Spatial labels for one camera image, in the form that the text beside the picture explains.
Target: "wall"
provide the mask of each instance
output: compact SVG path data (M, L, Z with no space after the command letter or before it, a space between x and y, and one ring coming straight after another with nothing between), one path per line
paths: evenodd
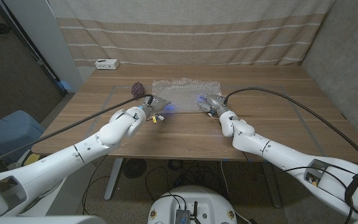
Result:
M358 130L358 1L336 1L301 66Z
M84 83L47 1L5 1L68 92Z

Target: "striped curtain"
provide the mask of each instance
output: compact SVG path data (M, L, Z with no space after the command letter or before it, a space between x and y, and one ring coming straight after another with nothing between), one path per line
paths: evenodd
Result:
M78 67L298 65L334 0L49 0Z

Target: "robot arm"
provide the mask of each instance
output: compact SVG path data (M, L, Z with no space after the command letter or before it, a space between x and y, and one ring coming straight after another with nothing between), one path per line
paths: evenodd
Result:
M131 138L146 119L164 109L170 101L154 97L144 104L119 110L92 136L33 164L0 173L0 216L20 214L34 200L42 198L62 179L92 160L115 151L124 137Z
M288 170L314 196L344 215L349 213L352 205L352 218L358 220L358 165L342 159L307 155L267 139L256 134L244 120L238 120L237 115L223 104L223 97L204 97L207 103L200 104L201 109L219 116L223 134L233 136L232 144L236 149L261 156L279 169Z

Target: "bubble wrap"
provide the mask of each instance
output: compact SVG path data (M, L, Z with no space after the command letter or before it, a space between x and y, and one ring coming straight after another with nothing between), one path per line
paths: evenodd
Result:
M205 102L200 97L205 93L222 95L221 84L188 78L153 81L153 95L172 102L161 113L202 113L197 102Z

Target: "black cable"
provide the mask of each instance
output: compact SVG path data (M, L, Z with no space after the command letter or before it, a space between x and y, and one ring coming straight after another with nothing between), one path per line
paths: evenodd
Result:
M180 197L182 200L183 200L183 202L185 203L185 210L187 209L187 203L186 203L186 200L182 197L182 196L180 196L180 195L173 195L173 194L170 194L170 195L163 195L163 196L161 196L161 197L159 197L158 199L160 199L160 198L165 198L165 197Z
M353 198L351 197L351 201L350 201L350 205L351 205L351 208L349 210L349 214L347 215L347 218L346 218L346 221L345 221L345 224L348 224L352 218L352 213L353 213Z
M324 118L322 118L320 115L316 114L315 112L313 112L311 109L307 108L306 106L303 106L301 103L293 100L292 98L290 98L289 96L286 96L284 94L281 93L277 93L275 91L272 90L266 90L264 88L257 88L257 87L249 87L249 88L243 88L241 90L236 90L230 94L227 95L227 97L224 99L224 105L227 104L227 101L229 99L229 97L233 94L239 93L241 91L246 91L246 90L259 90L259 91L264 91L267 93L272 93L274 95L277 96L281 96L284 99L287 99L289 101L291 101L292 103L300 106L302 109L306 110L307 112L311 113L313 116L315 116L316 118L318 118L320 121L322 121L324 124L326 124L328 127L330 127L332 130L334 130L338 135L340 135L343 139L345 139L351 146L353 146L353 148L358 152L358 145L356 143L354 143L351 139L349 139L344 133L342 133L340 130L338 130L338 128L335 128L335 126L333 126L330 122L326 121Z
M320 169L320 168L317 168L317 167L311 167L311 166L306 166L306 167L296 167L296 168L292 168L292 169L287 169L287 170L281 170L279 172L277 172L276 174L280 174L282 172L288 172L288 171L291 171L291 170L296 170L296 169L307 169L307 168L312 168L312 169L316 169L316 170L320 170L320 171L323 171L329 175L331 175L332 177L334 177L339 183L342 184L342 186L345 188L345 190L347 189L346 185L344 182L342 182L338 177L336 177L334 174L324 170L324 169ZM347 215L347 218L346 218L346 221L345 221L345 224L348 224L351 217L352 217L352 213L353 213L353 210L354 210L354 207L353 207L353 199L351 197L351 202L350 202L350 210L349 210L349 214Z
M110 177L110 176L99 177L99 178L97 178L96 180L92 181L91 184L90 184L90 185L86 188L86 190L85 190L85 193L86 193L85 199L86 199L86 197L88 196L88 190L89 190L89 188L90 188L96 181L98 181L98 180L100 180L100 179L103 179L103 178L108 178L108 177ZM84 212L86 212L88 215L90 214L90 213L85 209L85 203L84 203L84 201L82 202L82 208L83 208L83 215L84 215Z
M242 152L242 154L246 157L247 162L249 162L248 157L247 157L247 155L245 154L245 152L244 152L244 151L241 151L241 152Z
M175 196L173 196L173 194L171 194L171 192L169 191L169 189L170 189L171 187L169 186L169 183L168 183L168 171L167 171L167 169L164 168L164 167L154 168L154 169L150 170L149 173L146 175L146 178L145 178L144 181L145 181L147 193L149 193L149 196L152 198L153 202L155 202L155 200L154 200L152 194L150 193L149 186L147 185L147 178L149 177L149 175L150 175L153 171L155 171L155 170L157 170L157 169L163 169L163 170L165 170L165 178L166 178L166 180L167 180L168 193L169 193L170 195L172 195L172 197L178 202L179 209L181 209L181 208L180 208L180 203L179 203L178 199L177 199Z
M292 168L292 169L286 169L286 170L281 170L279 172L277 172L276 174L280 174L282 172L288 172L288 171L292 171L292 170L297 170L297 169L307 169L307 168L311 168L311 169L315 169L315 170L320 170L320 171L323 171L329 175L331 175L332 177L334 177L339 183L342 184L342 186L345 188L345 190L347 189L346 185L344 184L344 182L342 182L339 178L337 178L334 174L324 170L324 169L320 169L320 168L317 168L317 167L311 167L311 166L303 166L303 167L296 167L296 168Z
M191 166L187 169L184 169L184 172L177 178L177 180L175 181L175 183L178 183L179 181L180 182L183 182L183 181L188 181L192 184L199 184L199 185L202 185L203 181L204 181L204 176L203 176L203 181L200 182L200 179L197 179L197 177L200 177L201 174L211 174L212 178L218 180L218 185L219 185L219 188L220 188L220 191L221 191L221 195L225 195L225 198L229 198L227 192L225 191L225 186L223 184L223 181L222 181L222 178L220 178L219 175L215 174L213 172L213 170L209 167L206 167L206 166L198 166L198 165L195 165L195 166ZM188 173L193 173L193 180L187 178L187 175Z
M94 176L94 174L96 173L96 171L98 171L98 168L100 167L100 165L103 163L103 161L105 160L105 158L107 158L108 155L105 155L102 159L102 161L100 161L100 163L98 164L98 166L95 168L95 170L93 171L92 175L91 175L91 178L88 182L88 186L86 187L86 190L84 192L84 194L82 195L82 208L83 208L83 211L82 211L82 214L84 215L85 212L87 212L85 210L85 204L86 204L86 196L88 195L88 189L89 187L91 186L91 181L92 181L92 178Z
M79 124L82 124L82 123L84 123L85 121L88 121L88 120L90 120L90 119L92 119L92 118L95 118L95 117L97 117L97 116L99 116L99 115L101 115L101 114L103 114L103 113L105 113L105 112L111 111L111 110L113 110L113 109L116 109L116 108L119 107L119 106L125 105L125 104L127 104L127 103L129 103L129 102L132 102L132 101L134 101L134 100L137 100L137 99L140 99L140 98L143 98L143 97L146 97L146 96L149 96L149 97L150 97L149 100L148 100L148 102L147 102L147 104L150 105L150 104L152 103L152 101L153 101L153 95L151 95L151 94L145 94L145 95L143 95L143 96L138 96L138 97L132 98L132 99L130 99L130 100L127 100L127 101L124 101L124 102L122 102L122 103L119 103L119 104L117 104L117 105L115 105L115 106L112 106L112 107L110 107L110 108L107 108L107 109L104 109L104 110L102 110L102 111L99 111L99 112L97 112L97 113L95 113L95 114L93 114L93 115L91 115L91 116L89 116L89 117L87 117L87 118L82 119L81 121L77 121L77 122L75 122L75 123L73 123L73 124L71 124L71 125L69 125L69 126L67 126L67 127L65 127L65 128L62 128L62 129L60 129L60 130L58 130L58 131L55 131L54 133L50 133L50 134L48 134L48 135L46 135L46 136L44 136L44 137L41 137L41 138L39 138L39 139L36 140L36 141L33 141L33 142L30 142L30 143L26 144L25 146L22 146L22 147L19 147L19 148L15 149L15 150L12 150L12 151L10 151L10 152L7 152L7 153L5 153L5 154L3 154L3 155L0 156L0 160L3 159L3 158L5 158L5 157L7 157L8 155L10 155L10 154L12 154L12 153L15 153L15 152L17 152L17 151L19 151L19 150L21 150L21 149L27 147L27 146L31 146L31 145L33 145L33 144L37 144L37 143L39 143L39 142L42 142L42 141L44 141L44 140L46 140L46 139L48 139L48 138L50 138L50 137L53 137L53 136L55 136L55 135L57 135L57 134L60 134L60 133L62 133L62 132L64 132L64 131L67 131L67 130L69 130L69 129L71 129L71 128L74 128L75 126L77 126L77 125L79 125Z

